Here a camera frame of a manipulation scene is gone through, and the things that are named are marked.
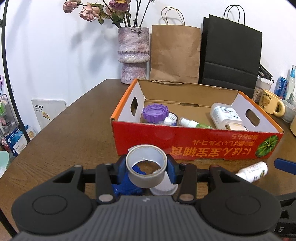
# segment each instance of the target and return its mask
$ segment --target jar of nuts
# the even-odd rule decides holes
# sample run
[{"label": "jar of nuts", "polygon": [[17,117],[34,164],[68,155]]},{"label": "jar of nuts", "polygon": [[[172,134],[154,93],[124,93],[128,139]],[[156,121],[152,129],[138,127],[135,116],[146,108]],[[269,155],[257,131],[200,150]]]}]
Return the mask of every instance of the jar of nuts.
[{"label": "jar of nuts", "polygon": [[259,103],[263,90],[270,90],[272,81],[258,76],[252,100]]}]

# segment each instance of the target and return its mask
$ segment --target red cardboard box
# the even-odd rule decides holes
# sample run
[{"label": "red cardboard box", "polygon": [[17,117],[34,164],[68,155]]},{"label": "red cardboard box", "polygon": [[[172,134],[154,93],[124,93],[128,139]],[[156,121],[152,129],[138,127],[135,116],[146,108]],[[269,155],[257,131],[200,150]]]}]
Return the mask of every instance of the red cardboard box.
[{"label": "red cardboard box", "polygon": [[[143,107],[153,103],[168,106],[178,118],[185,117],[215,128],[210,117],[214,103],[230,104],[248,131],[200,129],[141,123]],[[284,131],[244,93],[220,87],[165,83],[135,79],[111,116],[116,150],[151,144],[175,159],[258,159],[268,158]]]}]

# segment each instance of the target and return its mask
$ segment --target brown tabletop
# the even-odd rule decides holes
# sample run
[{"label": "brown tabletop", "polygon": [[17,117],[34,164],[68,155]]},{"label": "brown tabletop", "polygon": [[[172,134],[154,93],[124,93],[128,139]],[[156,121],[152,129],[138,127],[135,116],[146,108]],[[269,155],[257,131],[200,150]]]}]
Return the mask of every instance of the brown tabletop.
[{"label": "brown tabletop", "polygon": [[[51,121],[13,161],[0,179],[0,207],[14,227],[11,206],[24,192],[75,164],[91,169],[101,163],[117,161],[110,116],[127,87],[120,80],[105,80]],[[254,184],[279,195],[296,192],[296,176],[276,170],[273,165],[277,157],[296,159],[296,138],[287,123],[276,117],[275,120],[284,129],[285,135],[272,156],[265,160],[268,174]],[[193,163],[198,168],[218,164],[237,172],[256,162],[258,160],[203,159]],[[86,194],[94,198],[94,184],[86,185]],[[207,185],[199,183],[198,198],[206,194]],[[9,239],[10,236],[0,225],[0,240]]]}]

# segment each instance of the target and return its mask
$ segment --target tape roll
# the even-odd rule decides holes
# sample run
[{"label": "tape roll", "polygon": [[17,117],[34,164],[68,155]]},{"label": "tape roll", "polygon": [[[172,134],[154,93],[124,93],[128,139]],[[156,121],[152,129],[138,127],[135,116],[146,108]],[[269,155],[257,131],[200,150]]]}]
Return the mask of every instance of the tape roll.
[{"label": "tape roll", "polygon": [[[145,160],[157,163],[160,169],[148,175],[139,174],[132,169],[138,162]],[[164,178],[167,164],[168,159],[165,152],[153,145],[135,146],[126,156],[128,177],[133,184],[141,188],[152,188],[160,184]]]}]

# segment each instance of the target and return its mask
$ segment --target purple lid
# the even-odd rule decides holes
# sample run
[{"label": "purple lid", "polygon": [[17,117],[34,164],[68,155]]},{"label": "purple lid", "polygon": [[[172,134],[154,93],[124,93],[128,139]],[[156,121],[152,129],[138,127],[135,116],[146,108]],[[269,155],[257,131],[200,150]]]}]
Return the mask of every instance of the purple lid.
[{"label": "purple lid", "polygon": [[162,104],[151,104],[143,109],[143,117],[148,123],[158,123],[168,117],[168,107]]}]

